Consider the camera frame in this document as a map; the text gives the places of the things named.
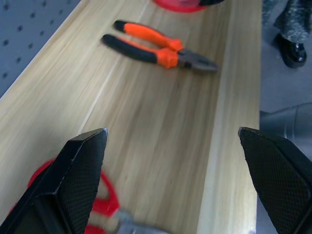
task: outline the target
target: camouflage pants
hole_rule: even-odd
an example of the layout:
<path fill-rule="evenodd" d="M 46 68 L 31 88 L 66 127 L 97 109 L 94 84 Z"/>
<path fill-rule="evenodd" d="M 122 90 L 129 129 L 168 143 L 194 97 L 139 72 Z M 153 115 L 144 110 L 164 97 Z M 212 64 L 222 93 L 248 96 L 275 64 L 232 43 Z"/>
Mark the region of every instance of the camouflage pants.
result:
<path fill-rule="evenodd" d="M 265 25 L 274 6 L 279 0 L 263 0 L 262 23 Z M 288 0 L 284 11 L 276 19 L 274 26 L 281 35 L 292 42 L 304 43 L 311 32 L 312 0 Z"/>

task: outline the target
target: pliers handle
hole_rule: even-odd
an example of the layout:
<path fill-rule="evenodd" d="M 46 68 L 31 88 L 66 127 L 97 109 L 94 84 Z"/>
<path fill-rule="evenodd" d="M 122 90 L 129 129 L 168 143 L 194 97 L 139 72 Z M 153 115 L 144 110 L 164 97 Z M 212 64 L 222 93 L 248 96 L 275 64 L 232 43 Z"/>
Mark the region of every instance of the pliers handle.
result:
<path fill-rule="evenodd" d="M 151 49 L 110 34 L 106 34 L 102 38 L 107 46 L 133 59 L 158 63 L 166 68 L 178 65 L 178 51 L 184 48 L 181 40 L 169 38 L 159 31 L 139 23 L 117 20 L 114 27 L 128 35 L 150 41 L 160 46 L 161 49 Z"/>

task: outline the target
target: gray floor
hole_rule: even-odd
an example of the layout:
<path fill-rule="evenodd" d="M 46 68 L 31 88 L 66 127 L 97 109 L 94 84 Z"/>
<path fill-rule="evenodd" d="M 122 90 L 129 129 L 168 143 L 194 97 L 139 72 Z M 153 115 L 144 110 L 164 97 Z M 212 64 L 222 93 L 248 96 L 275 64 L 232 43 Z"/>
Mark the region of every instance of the gray floor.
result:
<path fill-rule="evenodd" d="M 305 47 L 308 53 L 307 64 L 300 69 L 286 67 L 274 45 L 278 31 L 273 22 L 283 10 L 287 0 L 281 0 L 274 9 L 271 22 L 262 30 L 262 74 L 260 110 L 275 112 L 284 108 L 312 102 L 312 38 Z M 261 201 L 257 205 L 257 234 L 277 234 Z"/>

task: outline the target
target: black handle grip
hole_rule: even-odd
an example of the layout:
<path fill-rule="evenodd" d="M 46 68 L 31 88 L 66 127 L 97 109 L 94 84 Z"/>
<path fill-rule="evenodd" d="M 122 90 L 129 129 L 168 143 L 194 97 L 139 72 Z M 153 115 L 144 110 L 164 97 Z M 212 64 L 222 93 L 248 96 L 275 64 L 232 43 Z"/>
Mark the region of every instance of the black handle grip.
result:
<path fill-rule="evenodd" d="M 116 20 L 114 22 L 114 28 L 120 32 L 125 33 L 124 27 L 125 27 L 126 23 L 128 23 L 128 22 L 123 21 L 123 20 Z"/>
<path fill-rule="evenodd" d="M 128 57 L 144 62 L 157 63 L 157 56 L 153 52 L 145 51 L 135 47 L 134 45 L 128 44 L 127 42 L 120 40 L 113 35 L 105 34 L 102 37 L 102 41 L 105 45 Z"/>

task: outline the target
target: orange-handled pliers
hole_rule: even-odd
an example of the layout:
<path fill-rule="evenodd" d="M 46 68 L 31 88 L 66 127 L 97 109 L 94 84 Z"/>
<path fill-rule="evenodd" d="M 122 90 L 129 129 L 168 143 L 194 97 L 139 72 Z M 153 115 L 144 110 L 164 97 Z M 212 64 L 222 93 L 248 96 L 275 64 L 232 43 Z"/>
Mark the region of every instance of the orange-handled pliers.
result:
<path fill-rule="evenodd" d="M 102 41 L 116 51 L 144 62 L 158 63 L 166 68 L 182 66 L 203 71 L 216 71 L 218 66 L 206 57 L 187 50 L 181 40 L 169 38 L 143 24 L 117 20 L 115 29 L 128 35 L 150 41 L 161 49 L 151 49 L 132 41 L 105 34 Z"/>

